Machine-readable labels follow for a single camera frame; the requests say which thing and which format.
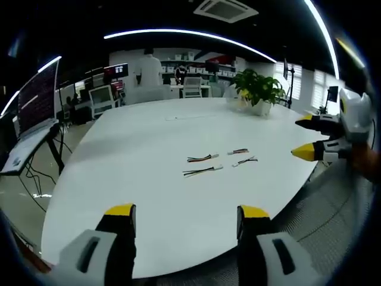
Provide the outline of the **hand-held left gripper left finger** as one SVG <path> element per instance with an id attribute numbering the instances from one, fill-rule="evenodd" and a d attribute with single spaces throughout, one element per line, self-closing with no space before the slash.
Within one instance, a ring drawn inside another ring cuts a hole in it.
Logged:
<path id="1" fill-rule="evenodd" d="M 65 246 L 51 270 L 54 285 L 132 285 L 136 257 L 136 205 L 107 210 L 95 229 Z"/>

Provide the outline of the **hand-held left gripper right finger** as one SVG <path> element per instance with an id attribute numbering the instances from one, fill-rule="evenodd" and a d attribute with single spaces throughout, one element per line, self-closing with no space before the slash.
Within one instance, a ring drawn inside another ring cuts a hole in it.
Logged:
<path id="1" fill-rule="evenodd" d="M 309 253 L 258 207 L 237 208 L 239 285 L 318 285 Z"/>

